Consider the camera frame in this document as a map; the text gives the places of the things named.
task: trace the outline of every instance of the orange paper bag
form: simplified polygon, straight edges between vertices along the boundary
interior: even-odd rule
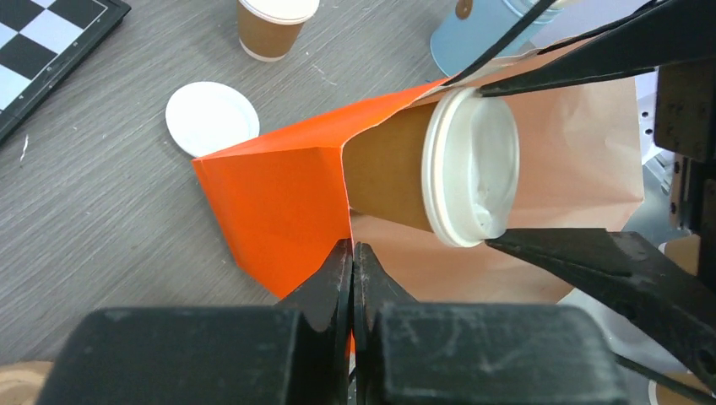
[[[451,87],[477,86],[500,77],[512,76],[538,68],[574,47],[570,46],[542,56],[536,56],[534,52],[531,52],[522,57],[497,59],[471,78]],[[479,78],[480,75],[497,70],[500,71]],[[363,100],[262,135],[235,147],[195,159],[193,161],[194,169],[237,264],[280,298],[285,297],[309,278],[323,263],[337,240],[354,236],[351,231],[350,205],[342,162],[345,144],[366,129],[386,121],[398,111],[410,106],[440,100],[445,93],[442,83],[444,81],[425,84],[375,99]],[[522,94],[507,97],[507,103],[513,110],[520,111],[515,114],[518,129],[522,132],[528,128],[527,133],[534,138],[527,142],[527,145],[523,144],[521,147],[521,160],[523,161],[520,169],[521,180],[510,225],[520,226],[522,223],[540,225],[542,219],[560,215],[568,216],[573,208],[574,204],[565,202],[559,197],[553,197],[555,201],[547,204],[546,208],[549,212],[542,212],[539,204],[536,211],[533,209],[534,206],[530,207],[528,200],[535,198],[549,200],[551,192],[559,192],[561,188],[556,187],[551,190],[549,185],[553,180],[540,179],[539,172],[526,174],[526,170],[533,170],[535,167],[530,167],[530,165],[525,167],[525,163],[530,161],[529,145],[539,143],[540,140],[556,142],[561,147],[558,149],[558,154],[549,156],[549,159],[533,159],[532,165],[548,165],[551,159],[572,162],[572,157],[566,154],[570,149],[580,151],[592,147],[599,149],[599,146],[603,144],[605,139],[600,137],[567,139],[565,134],[571,133],[571,130],[575,130],[575,128],[570,127],[570,131],[566,131],[566,128],[560,124],[561,117],[568,117],[569,120],[565,121],[565,125],[573,126],[579,122],[579,125],[595,126],[605,132],[611,129],[608,122],[609,117],[598,111],[585,109],[583,105],[580,107],[581,102],[589,102],[590,97],[594,96],[593,94],[585,96],[585,93],[580,91],[585,87],[601,88],[603,90],[601,93],[607,97],[616,94],[619,96],[616,102],[619,103],[624,102],[624,97],[622,97],[624,94],[631,92],[629,93],[631,102],[627,102],[622,110],[632,115],[633,127],[628,129],[634,130],[633,136],[629,139],[617,139],[616,141],[612,139],[611,142],[618,142],[617,148],[623,143],[623,147],[626,149],[631,149],[634,146],[632,143],[635,142],[636,165],[627,164],[629,171],[625,173],[625,176],[630,182],[626,187],[632,188],[636,170],[638,170],[639,179],[641,179],[633,81],[630,89],[628,82],[621,81],[578,86],[575,88],[577,90],[548,90],[540,92],[543,94],[541,96]],[[542,103],[540,97],[545,97],[547,101]],[[580,116],[574,115],[574,111],[579,111],[579,115],[583,118],[581,121]],[[524,134],[521,133],[521,143],[525,143],[523,138]],[[544,149],[541,148],[538,153],[543,154]],[[603,154],[598,154],[597,159],[603,158]],[[612,160],[607,159],[604,162],[611,164]],[[559,179],[559,181],[567,182],[570,187],[578,189],[580,181],[582,181],[580,179],[602,176],[600,173],[584,172],[579,169],[581,165],[578,162],[574,163],[575,170]],[[618,178],[601,180],[613,181],[617,184],[620,182]],[[598,202],[592,201],[590,207],[580,208],[593,209],[594,214],[599,215],[601,207],[618,206],[619,209],[612,213],[612,218],[606,219],[606,221],[609,225],[623,222],[626,220],[624,217],[631,214],[631,211],[636,209],[641,202],[643,191],[636,190],[625,197],[622,192],[624,186],[617,186],[616,189],[620,191],[618,195],[609,193],[610,189],[607,187],[607,190],[600,191],[606,193],[599,198]],[[389,229],[389,231],[406,230],[407,233],[393,239],[390,235],[377,237],[372,230],[379,230],[380,226],[383,226],[380,221],[377,223],[379,226],[374,228],[370,225],[373,224],[372,219],[363,217],[359,220],[363,222],[356,225],[361,228],[362,235],[368,240],[373,239],[378,243],[381,240],[391,240],[389,245],[395,242],[407,243],[407,246],[410,246],[416,241],[414,236],[418,235],[418,246],[438,248],[432,244],[436,241],[435,236],[425,231],[395,225],[395,228]],[[554,221],[548,220],[542,225],[548,226],[553,223]],[[443,246],[440,246],[438,249],[441,250],[441,254],[447,254],[444,266],[451,266],[455,259],[462,260],[460,257],[463,257],[467,251],[479,248],[480,246],[473,249],[444,248],[446,250],[442,251]],[[377,253],[382,259],[380,250]],[[427,274],[426,276],[433,278],[436,275]]]

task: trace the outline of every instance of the blue paper cup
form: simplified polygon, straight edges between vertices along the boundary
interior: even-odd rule
[[[460,0],[430,38],[435,63],[447,76],[465,70],[495,44],[532,7],[532,0]],[[515,55],[534,34],[561,12],[549,8],[520,34],[499,57]]]

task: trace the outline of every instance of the wood grain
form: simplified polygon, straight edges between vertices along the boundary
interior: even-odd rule
[[[227,84],[270,132],[440,78],[428,40],[454,8],[323,0],[289,56],[265,64],[241,50],[233,1],[128,2],[120,28],[0,149],[0,365],[53,359],[98,307],[274,302],[236,268],[171,141],[170,95]]]

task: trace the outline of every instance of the chessboard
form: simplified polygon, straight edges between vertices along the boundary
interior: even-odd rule
[[[0,142],[129,10],[119,0],[0,0]]]

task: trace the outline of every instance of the cup lid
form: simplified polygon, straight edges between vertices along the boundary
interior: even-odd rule
[[[177,145],[194,158],[258,136],[258,114],[243,94],[213,82],[187,84],[166,104],[166,125]]]
[[[433,232],[472,247],[505,232],[519,175],[517,123],[500,98],[455,89],[437,103],[423,148],[422,189]]]
[[[240,0],[250,12],[274,24],[306,22],[318,11],[320,0]]]

